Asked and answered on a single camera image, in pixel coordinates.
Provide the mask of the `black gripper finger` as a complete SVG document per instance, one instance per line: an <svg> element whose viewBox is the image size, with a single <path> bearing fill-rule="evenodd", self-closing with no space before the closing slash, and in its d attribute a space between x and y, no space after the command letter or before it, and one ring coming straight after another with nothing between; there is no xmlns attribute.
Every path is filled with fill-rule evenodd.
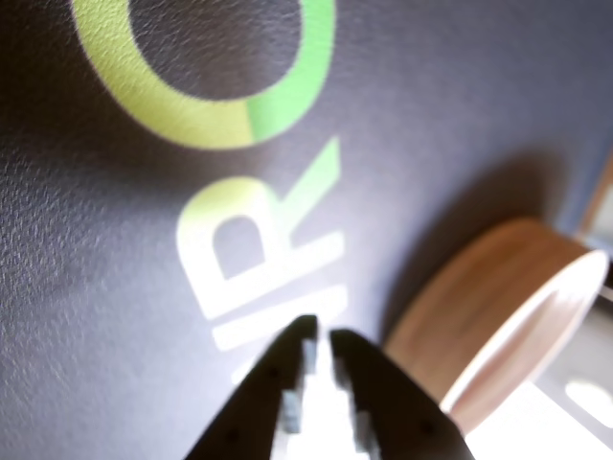
<svg viewBox="0 0 613 460"><path fill-rule="evenodd" d="M372 342L329 333L333 374L349 395L355 450L369 459L471 459L461 431Z"/></svg>
<svg viewBox="0 0 613 460"><path fill-rule="evenodd" d="M318 321L293 320L272 341L188 453L189 459L286 459L301 432L306 377L315 372Z"/></svg>

